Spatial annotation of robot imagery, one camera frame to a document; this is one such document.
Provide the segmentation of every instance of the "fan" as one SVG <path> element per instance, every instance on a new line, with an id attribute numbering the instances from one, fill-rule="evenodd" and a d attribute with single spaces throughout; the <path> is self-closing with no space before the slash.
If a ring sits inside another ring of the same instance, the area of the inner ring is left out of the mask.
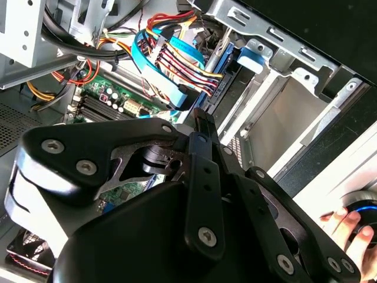
<path id="1" fill-rule="evenodd" d="M 9 261 L 41 275 L 48 275 L 55 264 L 54 255 L 46 241 L 26 229 L 21 229 L 8 245 Z"/>

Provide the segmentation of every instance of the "silver metal frame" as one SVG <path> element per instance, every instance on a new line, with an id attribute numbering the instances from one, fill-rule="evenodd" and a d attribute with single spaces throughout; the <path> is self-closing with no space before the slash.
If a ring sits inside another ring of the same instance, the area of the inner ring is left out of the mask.
<path id="1" fill-rule="evenodd" d="M 188 1 L 195 6 L 194 0 Z M 206 14 L 213 16 L 217 21 L 240 34 L 257 35 L 264 38 L 316 71 L 324 66 L 333 71 L 338 68 L 334 62 L 321 56 L 234 0 L 215 0 Z"/>
<path id="2" fill-rule="evenodd" d="M 85 22 L 80 24 L 78 19 L 81 16 L 83 0 L 76 0 L 70 25 L 71 35 L 81 41 L 91 42 L 93 46 L 96 46 L 99 36 L 102 34 L 106 17 L 114 5 L 114 0 L 107 0 L 104 7 L 102 7 L 102 2 L 102 0 L 90 0 Z"/>

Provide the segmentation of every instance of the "perforated metal panel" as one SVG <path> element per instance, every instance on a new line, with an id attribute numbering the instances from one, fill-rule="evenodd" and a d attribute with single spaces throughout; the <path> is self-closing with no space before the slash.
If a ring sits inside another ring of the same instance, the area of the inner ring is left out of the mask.
<path id="1" fill-rule="evenodd" d="M 228 146 L 230 146 L 232 151 L 237 155 L 238 162 L 240 163 L 240 165 L 242 167 L 242 155 L 241 155 L 240 139 L 238 137 L 233 137 Z"/>
<path id="2" fill-rule="evenodd" d="M 0 103 L 0 156 L 14 148 L 20 136 L 41 123 Z"/>

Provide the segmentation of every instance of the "finger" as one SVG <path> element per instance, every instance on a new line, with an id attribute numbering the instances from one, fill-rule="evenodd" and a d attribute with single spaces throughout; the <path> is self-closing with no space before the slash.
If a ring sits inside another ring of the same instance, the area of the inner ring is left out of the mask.
<path id="1" fill-rule="evenodd" d="M 374 279 L 377 276 L 377 246 L 367 249 L 361 270 L 362 280 Z"/>
<path id="2" fill-rule="evenodd" d="M 360 219 L 360 213 L 357 211 L 352 211 L 346 216 L 345 219 L 341 221 L 332 234 L 331 238 L 342 250 L 346 248 L 348 238 L 350 237 L 352 231 L 356 228 L 356 225 L 359 223 Z"/>
<path id="3" fill-rule="evenodd" d="M 354 261 L 361 270 L 365 251 L 373 238 L 373 229 L 370 226 L 363 227 L 355 236 L 346 254 Z"/>
<path id="4" fill-rule="evenodd" d="M 321 224 L 326 224 L 330 220 L 331 216 L 332 216 L 332 214 L 331 215 L 326 215 L 326 216 L 321 216 L 319 218 L 319 222 Z"/>
<path id="5" fill-rule="evenodd" d="M 335 212 L 331 218 L 328 220 L 327 224 L 323 228 L 323 230 L 328 234 L 332 235 L 338 225 L 341 223 L 341 221 L 346 217 L 347 215 L 347 209 L 345 208 L 340 208 L 338 209 L 337 212 Z"/>

